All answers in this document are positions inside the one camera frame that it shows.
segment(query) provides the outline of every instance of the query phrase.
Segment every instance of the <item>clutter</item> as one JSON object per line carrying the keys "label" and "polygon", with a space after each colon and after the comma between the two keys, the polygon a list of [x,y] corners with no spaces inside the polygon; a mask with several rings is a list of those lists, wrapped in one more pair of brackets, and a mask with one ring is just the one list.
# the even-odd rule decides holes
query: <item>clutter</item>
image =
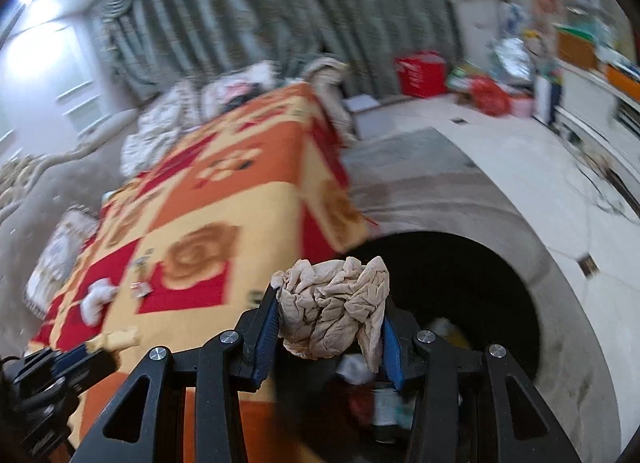
{"label": "clutter", "polygon": [[117,355],[121,351],[140,345],[140,331],[138,328],[131,327],[111,333],[100,333],[91,340],[87,340],[84,345],[88,353],[104,349]]}
{"label": "clutter", "polygon": [[445,317],[438,317],[432,320],[427,329],[444,338],[452,346],[471,349],[471,344],[462,330]]}
{"label": "clutter", "polygon": [[271,286],[278,289],[280,336],[290,353],[331,358],[357,338],[369,370],[378,372],[389,294],[389,273],[380,256],[366,266],[354,257],[313,266],[300,259],[274,273]]}
{"label": "clutter", "polygon": [[529,15],[516,3],[500,3],[498,9],[498,28],[500,36],[519,37],[529,27]]}
{"label": "clutter", "polygon": [[539,122],[550,125],[555,120],[556,106],[560,103],[562,86],[557,78],[542,75],[536,77],[536,101],[533,116]]}
{"label": "clutter", "polygon": [[471,93],[471,82],[474,77],[484,75],[484,71],[475,64],[465,60],[452,69],[447,78],[447,88],[458,94]]}
{"label": "clutter", "polygon": [[398,393],[390,382],[377,382],[373,390],[373,436],[379,443],[396,440]]}
{"label": "clutter", "polygon": [[511,105],[509,95],[487,76],[473,79],[471,97],[478,110],[485,115],[500,117],[509,113]]}
{"label": "clutter", "polygon": [[550,74],[556,68],[556,61],[542,34],[535,30],[526,30],[522,34],[522,39],[536,71],[545,75]]}
{"label": "clutter", "polygon": [[408,398],[398,396],[398,403],[396,405],[396,423],[400,429],[411,430],[411,426],[414,422],[415,398],[415,395],[411,395]]}
{"label": "clutter", "polygon": [[596,57],[600,63],[600,71],[605,74],[609,64],[625,61],[625,56],[622,55],[622,53],[618,53],[616,50],[600,44],[596,47]]}
{"label": "clutter", "polygon": [[558,30],[558,58],[581,69],[596,69],[595,38],[570,26],[556,26]]}
{"label": "clutter", "polygon": [[447,92],[447,63],[433,50],[396,58],[396,71],[403,95],[429,98]]}
{"label": "clutter", "polygon": [[533,115],[535,101],[533,97],[520,93],[511,95],[511,115],[518,118],[529,118]]}
{"label": "clutter", "polygon": [[351,385],[364,385],[375,378],[367,367],[367,361],[359,353],[344,355],[335,373]]}
{"label": "clutter", "polygon": [[361,427],[370,427],[373,420],[373,387],[355,385],[349,390],[347,398],[350,413]]}
{"label": "clutter", "polygon": [[87,326],[95,327],[100,322],[100,312],[105,304],[115,299],[118,287],[109,278],[95,281],[89,286],[89,293],[80,303],[80,316]]}
{"label": "clutter", "polygon": [[131,293],[136,299],[142,299],[152,292],[151,286],[147,282],[149,278],[149,270],[147,269],[148,260],[149,255],[147,254],[144,257],[136,259],[131,264],[136,272],[135,279],[131,283]]}
{"label": "clutter", "polygon": [[623,64],[607,66],[607,80],[612,86],[629,95],[633,100],[640,102],[639,76],[631,68]]}
{"label": "clutter", "polygon": [[519,37],[494,40],[489,45],[491,77],[510,86],[530,86],[536,74],[533,60]]}

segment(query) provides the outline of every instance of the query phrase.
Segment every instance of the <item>red bag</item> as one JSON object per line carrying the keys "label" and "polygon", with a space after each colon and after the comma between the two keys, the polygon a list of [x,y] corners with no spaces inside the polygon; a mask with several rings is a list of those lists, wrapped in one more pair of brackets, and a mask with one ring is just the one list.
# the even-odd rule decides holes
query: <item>red bag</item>
{"label": "red bag", "polygon": [[403,95],[428,98],[447,92],[447,63],[438,52],[396,57],[396,72]]}
{"label": "red bag", "polygon": [[510,98],[493,79],[485,76],[471,81],[471,97],[476,107],[485,115],[500,117],[510,110]]}

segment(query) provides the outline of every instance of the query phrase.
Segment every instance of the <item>floor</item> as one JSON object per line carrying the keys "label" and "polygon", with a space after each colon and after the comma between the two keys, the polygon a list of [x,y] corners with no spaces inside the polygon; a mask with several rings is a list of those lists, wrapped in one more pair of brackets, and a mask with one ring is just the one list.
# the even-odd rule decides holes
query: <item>floor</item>
{"label": "floor", "polygon": [[628,205],[534,119],[487,117],[444,96],[369,110],[356,116],[356,127],[363,140],[433,127],[510,199],[591,323],[626,446],[640,424],[640,220]]}

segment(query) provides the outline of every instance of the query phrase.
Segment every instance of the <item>orange floral blanket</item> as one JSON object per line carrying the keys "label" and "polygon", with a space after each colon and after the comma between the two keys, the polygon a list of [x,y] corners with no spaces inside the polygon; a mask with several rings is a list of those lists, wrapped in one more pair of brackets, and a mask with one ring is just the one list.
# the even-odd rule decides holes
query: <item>orange floral blanket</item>
{"label": "orange floral blanket", "polygon": [[[137,326],[142,345],[121,355],[123,373],[154,346],[202,346],[259,303],[274,271],[299,258],[330,259],[366,239],[347,186],[335,135],[308,84],[257,98],[185,136],[110,198],[34,340],[68,350],[99,332]],[[86,326],[79,303],[105,277],[119,293],[100,324]],[[143,299],[132,292],[141,278],[152,289]],[[85,393],[76,437],[123,378]],[[251,398],[270,401],[269,382],[263,388]]]}

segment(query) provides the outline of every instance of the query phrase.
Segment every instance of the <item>wire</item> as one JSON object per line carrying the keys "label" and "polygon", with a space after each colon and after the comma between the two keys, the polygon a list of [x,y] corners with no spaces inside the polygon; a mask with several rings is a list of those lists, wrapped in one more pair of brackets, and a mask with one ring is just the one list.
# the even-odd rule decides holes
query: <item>wire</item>
{"label": "wire", "polygon": [[0,367],[4,366],[7,362],[11,362],[13,360],[20,360],[20,357],[10,356],[7,358],[3,358],[2,360],[0,360]]}
{"label": "wire", "polygon": [[[574,189],[574,192],[576,192],[589,205],[596,206],[607,214],[621,216],[634,226],[640,226],[640,219],[634,220],[626,214],[625,204],[623,202],[622,196],[620,196],[620,193],[618,193],[617,189],[607,179],[606,169],[608,167],[601,166],[601,164],[595,158],[590,156],[588,153],[585,153],[581,148],[573,146],[573,144],[571,144],[567,140],[564,140],[562,138],[559,138],[559,140],[564,149],[574,158],[575,167],[578,169],[581,175],[583,175],[589,181],[589,183],[591,183],[597,193],[598,198],[596,201],[588,200],[588,198],[578,188],[572,185],[571,181],[567,179],[565,175],[564,178],[566,182]],[[597,182],[601,183],[602,185],[606,185],[607,188],[610,188],[609,192],[615,192],[615,194],[617,195],[615,201],[612,201],[612,198],[607,197],[603,189],[598,186],[598,183],[590,176],[590,174],[596,175]]]}

